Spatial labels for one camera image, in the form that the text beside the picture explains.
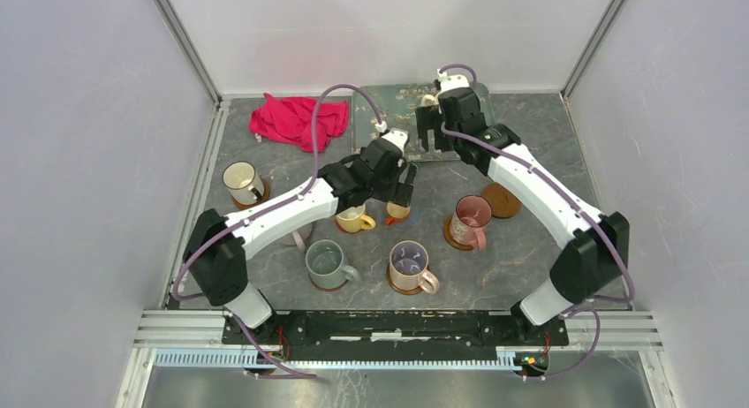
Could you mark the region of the beige pink tall mug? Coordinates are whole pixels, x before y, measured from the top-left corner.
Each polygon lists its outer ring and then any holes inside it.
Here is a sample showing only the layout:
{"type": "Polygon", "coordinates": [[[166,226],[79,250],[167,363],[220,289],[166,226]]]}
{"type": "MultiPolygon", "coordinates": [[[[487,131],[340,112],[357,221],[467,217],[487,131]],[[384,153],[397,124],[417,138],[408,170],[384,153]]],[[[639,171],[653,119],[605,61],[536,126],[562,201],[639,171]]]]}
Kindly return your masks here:
{"type": "Polygon", "coordinates": [[[404,290],[419,286],[428,294],[440,289],[439,279],[429,269],[427,249],[412,240],[398,242],[390,251],[389,266],[395,285],[404,290]]]}

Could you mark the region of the yellow ceramic mug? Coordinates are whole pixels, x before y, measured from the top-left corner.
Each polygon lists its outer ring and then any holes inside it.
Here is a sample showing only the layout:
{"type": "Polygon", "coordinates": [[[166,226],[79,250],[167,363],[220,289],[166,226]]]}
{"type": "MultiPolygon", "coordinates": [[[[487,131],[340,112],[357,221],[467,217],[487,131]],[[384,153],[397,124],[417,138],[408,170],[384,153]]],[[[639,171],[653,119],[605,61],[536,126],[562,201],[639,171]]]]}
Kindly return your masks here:
{"type": "Polygon", "coordinates": [[[341,231],[351,234],[376,227],[376,221],[367,214],[365,205],[347,208],[335,216],[335,221],[341,231]]]}

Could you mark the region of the small orange cup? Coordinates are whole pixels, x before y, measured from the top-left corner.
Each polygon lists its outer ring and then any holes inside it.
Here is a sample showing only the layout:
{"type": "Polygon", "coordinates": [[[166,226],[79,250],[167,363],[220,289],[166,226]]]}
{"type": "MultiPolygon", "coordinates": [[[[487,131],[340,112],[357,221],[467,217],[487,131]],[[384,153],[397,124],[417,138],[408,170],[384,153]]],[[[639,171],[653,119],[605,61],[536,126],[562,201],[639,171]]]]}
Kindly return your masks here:
{"type": "Polygon", "coordinates": [[[394,202],[389,202],[386,205],[387,217],[385,223],[388,226],[394,225],[396,223],[402,223],[409,218],[411,211],[411,207],[398,205],[394,202]]]}

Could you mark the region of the blue round coaster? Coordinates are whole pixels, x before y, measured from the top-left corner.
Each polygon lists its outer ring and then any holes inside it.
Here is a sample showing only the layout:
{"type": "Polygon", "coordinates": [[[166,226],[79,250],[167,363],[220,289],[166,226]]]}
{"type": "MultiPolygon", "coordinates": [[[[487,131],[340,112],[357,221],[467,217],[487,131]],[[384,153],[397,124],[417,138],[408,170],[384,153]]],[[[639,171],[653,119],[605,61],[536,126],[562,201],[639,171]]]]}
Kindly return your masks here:
{"type": "Polygon", "coordinates": [[[400,229],[409,228],[416,224],[419,221],[420,217],[420,210],[417,207],[413,207],[407,217],[396,219],[392,225],[400,229]]]}

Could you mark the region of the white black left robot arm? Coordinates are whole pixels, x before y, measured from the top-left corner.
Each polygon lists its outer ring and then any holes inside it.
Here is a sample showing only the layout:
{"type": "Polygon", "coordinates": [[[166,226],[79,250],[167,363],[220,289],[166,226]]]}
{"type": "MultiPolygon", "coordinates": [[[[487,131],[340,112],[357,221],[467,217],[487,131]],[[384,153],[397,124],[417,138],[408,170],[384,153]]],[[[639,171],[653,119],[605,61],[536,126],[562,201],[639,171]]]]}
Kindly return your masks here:
{"type": "Polygon", "coordinates": [[[246,263],[279,238],[375,199],[405,206],[416,170],[405,159],[409,135],[384,133],[356,155],[330,163],[287,193],[229,215],[199,215],[185,250],[182,274],[191,273],[211,306],[223,306],[244,323],[257,344],[277,332],[273,309],[248,281],[246,263]]]}

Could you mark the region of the grey-green ceramic mug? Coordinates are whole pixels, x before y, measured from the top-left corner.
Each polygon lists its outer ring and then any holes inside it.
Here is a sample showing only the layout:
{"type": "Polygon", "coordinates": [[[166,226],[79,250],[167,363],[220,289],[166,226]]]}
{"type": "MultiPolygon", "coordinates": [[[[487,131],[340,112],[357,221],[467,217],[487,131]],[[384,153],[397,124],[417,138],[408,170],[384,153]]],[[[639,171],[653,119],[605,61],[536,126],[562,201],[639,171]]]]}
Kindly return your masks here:
{"type": "Polygon", "coordinates": [[[309,279],[321,287],[336,287],[344,280],[360,281],[359,271],[349,264],[342,247],[333,240],[312,243],[306,250],[305,265],[309,279]]]}

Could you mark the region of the glossy wooden ridged coaster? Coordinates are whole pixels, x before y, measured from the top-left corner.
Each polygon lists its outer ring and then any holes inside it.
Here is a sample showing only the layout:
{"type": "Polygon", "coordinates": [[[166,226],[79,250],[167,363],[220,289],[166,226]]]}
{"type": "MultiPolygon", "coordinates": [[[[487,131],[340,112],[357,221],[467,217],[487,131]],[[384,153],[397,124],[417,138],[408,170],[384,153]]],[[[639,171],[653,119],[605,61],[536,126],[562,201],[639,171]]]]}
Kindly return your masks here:
{"type": "Polygon", "coordinates": [[[336,287],[326,288],[326,287],[321,287],[316,282],[314,282],[312,279],[310,279],[310,281],[311,281],[311,283],[312,283],[312,285],[313,285],[313,287],[315,289],[317,289],[318,291],[326,291],[326,292],[339,291],[339,290],[341,290],[342,288],[344,288],[349,283],[348,280],[344,280],[341,284],[339,284],[336,287]]]}

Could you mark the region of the green floral serving tray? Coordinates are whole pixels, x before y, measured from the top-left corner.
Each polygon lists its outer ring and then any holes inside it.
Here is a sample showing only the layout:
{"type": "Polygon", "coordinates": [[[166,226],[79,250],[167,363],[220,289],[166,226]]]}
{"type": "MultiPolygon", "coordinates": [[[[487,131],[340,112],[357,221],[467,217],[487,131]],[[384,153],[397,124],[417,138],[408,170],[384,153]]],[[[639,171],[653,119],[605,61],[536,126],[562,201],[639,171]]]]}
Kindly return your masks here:
{"type": "Polygon", "coordinates": [[[427,133],[429,150],[425,150],[417,134],[416,109],[422,106],[422,99],[433,100],[437,95],[435,84],[393,84],[365,86],[367,94],[355,94],[352,98],[352,152],[356,155],[365,151],[370,143],[380,137],[375,126],[382,119],[391,130],[400,129],[409,134],[405,147],[405,158],[410,162],[457,161],[459,155],[447,150],[438,150],[435,132],[427,133]]]}

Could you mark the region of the cream yellow mug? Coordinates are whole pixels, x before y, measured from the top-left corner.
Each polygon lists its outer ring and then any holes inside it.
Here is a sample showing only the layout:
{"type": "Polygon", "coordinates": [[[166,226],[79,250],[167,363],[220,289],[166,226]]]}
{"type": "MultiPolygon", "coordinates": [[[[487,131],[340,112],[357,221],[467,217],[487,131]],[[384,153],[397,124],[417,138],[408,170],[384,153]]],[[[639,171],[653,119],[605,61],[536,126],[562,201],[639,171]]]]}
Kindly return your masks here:
{"type": "Polygon", "coordinates": [[[437,109],[439,107],[438,99],[433,94],[424,94],[420,100],[421,107],[428,107],[430,109],[437,109]]]}

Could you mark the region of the lilac ceramic mug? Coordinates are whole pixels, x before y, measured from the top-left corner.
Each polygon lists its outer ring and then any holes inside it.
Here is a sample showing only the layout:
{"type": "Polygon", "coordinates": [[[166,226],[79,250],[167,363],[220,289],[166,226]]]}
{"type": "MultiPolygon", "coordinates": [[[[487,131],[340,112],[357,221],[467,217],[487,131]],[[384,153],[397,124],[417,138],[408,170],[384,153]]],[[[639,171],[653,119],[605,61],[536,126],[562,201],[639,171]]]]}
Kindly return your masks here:
{"type": "Polygon", "coordinates": [[[282,236],[278,241],[285,246],[295,246],[303,253],[306,251],[306,241],[310,237],[313,227],[311,223],[306,224],[282,236]]]}

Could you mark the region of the white mug black handle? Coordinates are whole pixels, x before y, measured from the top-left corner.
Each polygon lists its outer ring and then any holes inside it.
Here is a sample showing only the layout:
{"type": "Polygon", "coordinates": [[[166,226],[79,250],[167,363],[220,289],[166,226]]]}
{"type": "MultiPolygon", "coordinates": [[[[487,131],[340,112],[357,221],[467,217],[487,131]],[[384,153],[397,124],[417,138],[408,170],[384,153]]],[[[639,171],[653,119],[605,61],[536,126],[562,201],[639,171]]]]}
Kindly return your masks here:
{"type": "Polygon", "coordinates": [[[262,200],[266,188],[256,168],[249,162],[234,162],[223,172],[223,184],[234,201],[252,206],[262,200]]]}

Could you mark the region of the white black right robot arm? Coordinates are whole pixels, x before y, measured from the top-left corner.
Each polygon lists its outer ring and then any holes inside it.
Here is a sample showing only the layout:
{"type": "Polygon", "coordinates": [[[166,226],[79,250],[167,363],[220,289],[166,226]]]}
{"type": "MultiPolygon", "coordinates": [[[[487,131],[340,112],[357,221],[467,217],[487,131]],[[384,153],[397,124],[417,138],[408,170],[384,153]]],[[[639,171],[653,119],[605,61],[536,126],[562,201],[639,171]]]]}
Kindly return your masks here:
{"type": "Polygon", "coordinates": [[[561,252],[549,278],[518,302],[510,331],[533,344],[546,324],[567,314],[614,279],[632,279],[627,268],[630,224],[620,213],[604,215],[554,178],[506,125],[490,125],[470,87],[425,95],[416,109],[424,150],[454,151],[461,161],[502,185],[546,227],[561,252]]]}

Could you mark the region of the pink floral patterned mug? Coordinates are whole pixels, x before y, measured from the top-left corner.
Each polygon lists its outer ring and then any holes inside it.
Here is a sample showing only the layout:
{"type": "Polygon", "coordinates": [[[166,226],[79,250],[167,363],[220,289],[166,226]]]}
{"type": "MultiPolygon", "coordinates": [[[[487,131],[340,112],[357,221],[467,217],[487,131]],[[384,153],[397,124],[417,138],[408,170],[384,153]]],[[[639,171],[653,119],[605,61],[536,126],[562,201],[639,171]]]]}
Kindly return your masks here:
{"type": "Polygon", "coordinates": [[[491,219],[488,201],[478,195],[467,195],[455,206],[448,227],[449,236],[460,246],[484,250],[487,245],[485,229],[491,219]]]}

